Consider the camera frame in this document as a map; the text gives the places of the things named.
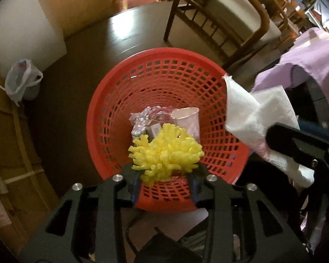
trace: lavender fabric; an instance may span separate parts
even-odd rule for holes
[[[308,78],[300,67],[316,80],[329,103],[329,34],[318,28],[303,33],[274,68],[258,74],[252,91],[295,87]]]

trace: white plastic bag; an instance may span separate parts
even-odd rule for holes
[[[15,63],[7,74],[5,91],[12,101],[19,106],[22,99],[33,100],[39,93],[39,82],[43,73],[35,67],[31,60],[22,59]]]

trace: chair seat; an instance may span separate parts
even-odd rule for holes
[[[261,17],[248,0],[209,0],[206,8],[217,18],[229,25],[242,40],[247,40],[260,28]],[[278,27],[269,19],[268,32],[253,48],[265,45],[281,35]]]

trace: white paper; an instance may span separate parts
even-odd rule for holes
[[[300,129],[283,87],[249,93],[231,76],[224,76],[224,80],[227,84],[225,128],[297,185],[309,187],[314,181],[314,171],[270,149],[266,143],[267,129],[277,122]]]

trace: red plastic basket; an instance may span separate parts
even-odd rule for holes
[[[200,139],[210,172],[234,183],[249,149],[224,127],[227,90],[225,71],[211,60],[178,48],[147,50],[115,66],[97,87],[88,110],[88,147],[101,177],[119,173],[131,162],[131,112],[147,106],[198,107]],[[185,177],[142,185],[138,208],[153,212],[195,209]]]

